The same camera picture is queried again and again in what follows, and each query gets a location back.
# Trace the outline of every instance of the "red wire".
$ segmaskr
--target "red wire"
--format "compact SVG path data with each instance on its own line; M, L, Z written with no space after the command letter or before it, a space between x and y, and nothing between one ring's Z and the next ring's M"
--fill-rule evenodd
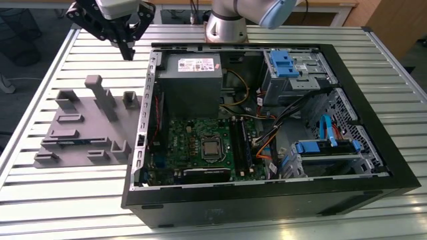
M158 132L158 125L160 125L160 117L158 117L158 98L157 96L153 96L154 98L154 119L156 119L156 126L154 126L154 132L153 132L153 136L152 136L152 139L150 139L150 142L148 144L148 146L152 145L153 141L154 141L154 138L157 136L157 132Z

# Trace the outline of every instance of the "cpu socket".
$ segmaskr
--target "cpu socket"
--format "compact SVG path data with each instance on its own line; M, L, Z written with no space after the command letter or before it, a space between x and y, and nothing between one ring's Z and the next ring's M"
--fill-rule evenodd
M224 160L221 138L219 136L203 137L201 143L201 158L208 163L221 162Z

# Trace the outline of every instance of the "power supply label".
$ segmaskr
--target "power supply label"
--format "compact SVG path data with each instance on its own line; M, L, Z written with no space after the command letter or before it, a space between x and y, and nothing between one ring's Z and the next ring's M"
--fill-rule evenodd
M181 58L177 61L179 72L212 72L215 71L213 58Z

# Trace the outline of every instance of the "blue plastic latch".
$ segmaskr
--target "blue plastic latch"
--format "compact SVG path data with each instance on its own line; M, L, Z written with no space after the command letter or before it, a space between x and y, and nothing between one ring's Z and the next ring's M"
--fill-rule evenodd
M359 153L361 149L359 141L352 140L352 145L353 145L355 152Z
M269 52L269 60L279 78L297 77L300 75L293 67L288 51L272 50Z
M285 158L283 159L281 164L280 164L280 169L283 169L283 167L287 165L288 161L289 161L289 156L285 155Z
M333 131L332 131L332 120L329 115L323 114L320 117L320 123L319 123L319 137L320 139L328 139L331 142L331 146L336 147L339 144L335 141L333 137Z
M319 153L320 152L319 145L315 141L303 141L303 142L299 142L299 144L301 145L301 147L304 149L304 153Z
M300 145L299 143L295 143L295 147L296 147L296 152L299 154L304 152L303 145Z

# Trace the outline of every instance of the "yellow wire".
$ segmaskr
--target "yellow wire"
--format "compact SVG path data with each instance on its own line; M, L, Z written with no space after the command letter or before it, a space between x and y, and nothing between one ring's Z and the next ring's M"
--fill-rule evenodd
M243 102L248 99L248 97L249 97L249 87L248 87L248 85L247 85L247 82L243 80L241 76L240 76L233 70L227 69L227 72L231 72L231 73L235 74L235 76L236 76L237 79L241 81L241 83L244 84L244 87L245 87L245 96L244 96L244 98L243 98L241 101L237 101L237 102L235 102L235 103L221 104L221 105L220 105L220 106L227 106L227 107L229 107L229 106L236 106L236 105L239 105L240 103L243 103Z

